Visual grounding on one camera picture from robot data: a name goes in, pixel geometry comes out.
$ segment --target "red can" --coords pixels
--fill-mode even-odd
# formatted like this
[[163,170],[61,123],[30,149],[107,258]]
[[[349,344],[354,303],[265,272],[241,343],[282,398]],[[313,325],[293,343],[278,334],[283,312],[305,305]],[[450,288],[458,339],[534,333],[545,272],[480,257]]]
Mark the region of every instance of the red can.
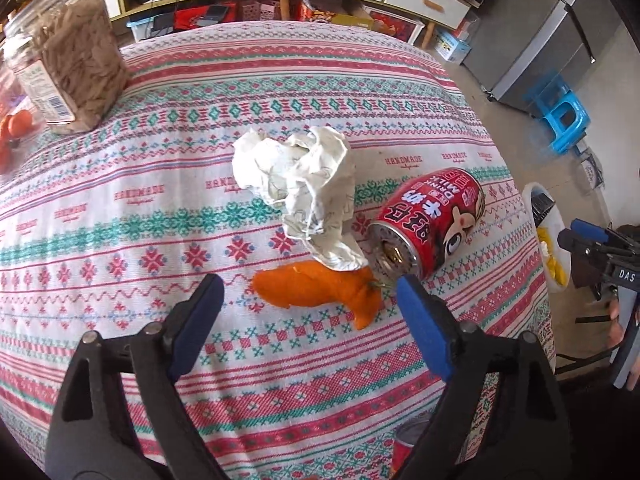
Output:
[[394,450],[391,455],[391,476],[395,475],[427,429],[431,413],[417,416],[394,431]]
[[478,181],[447,168],[400,185],[371,222],[369,240],[389,278],[411,273],[423,279],[447,261],[483,214]]

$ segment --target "bed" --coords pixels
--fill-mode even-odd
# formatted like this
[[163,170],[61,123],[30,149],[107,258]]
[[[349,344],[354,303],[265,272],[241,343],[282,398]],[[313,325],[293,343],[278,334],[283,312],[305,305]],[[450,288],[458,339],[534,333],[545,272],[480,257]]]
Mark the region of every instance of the bed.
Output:
[[[554,358],[533,225],[487,130],[429,54],[297,22],[206,27],[123,53],[130,83],[102,124],[39,135],[0,187],[0,416],[37,464],[82,334],[163,319],[207,272],[224,280],[225,305],[177,389],[231,478],[388,478],[394,428],[435,406],[444,384],[391,293],[361,331],[340,304],[282,310],[256,295],[257,269],[308,254],[235,183],[232,143],[249,127],[280,140],[318,125],[347,135],[365,251],[367,225],[404,179],[471,172],[484,217],[424,286],[489,333],[533,330]],[[123,380],[143,450],[161,461],[135,380]],[[494,393],[489,378],[467,456]]]

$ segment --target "stuffed carrot toy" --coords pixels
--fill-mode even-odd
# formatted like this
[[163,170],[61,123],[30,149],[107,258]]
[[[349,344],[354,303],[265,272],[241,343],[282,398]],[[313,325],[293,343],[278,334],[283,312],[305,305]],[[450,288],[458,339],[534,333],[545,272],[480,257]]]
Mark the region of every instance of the stuffed carrot toy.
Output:
[[338,271],[305,260],[259,270],[252,283],[263,300],[280,308],[343,303],[353,312],[357,330],[368,326],[382,306],[380,287],[370,267]]

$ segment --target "can lid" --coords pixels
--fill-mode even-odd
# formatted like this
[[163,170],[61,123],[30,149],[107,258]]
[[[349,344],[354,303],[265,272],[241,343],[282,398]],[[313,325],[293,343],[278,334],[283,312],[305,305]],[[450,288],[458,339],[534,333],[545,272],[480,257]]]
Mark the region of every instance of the can lid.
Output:
[[398,229],[386,222],[373,221],[369,225],[369,239],[377,263],[391,279],[397,280],[404,274],[421,277],[420,259],[411,242]]
[[408,420],[396,430],[396,440],[407,446],[415,446],[424,430],[427,429],[430,420],[431,412]]

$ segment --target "silver refrigerator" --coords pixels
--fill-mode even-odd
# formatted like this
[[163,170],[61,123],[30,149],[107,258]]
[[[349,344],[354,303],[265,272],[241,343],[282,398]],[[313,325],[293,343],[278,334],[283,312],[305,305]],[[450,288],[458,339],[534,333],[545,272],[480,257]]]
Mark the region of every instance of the silver refrigerator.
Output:
[[621,23],[609,0],[487,0],[463,64],[489,99],[539,117],[536,98],[576,88]]

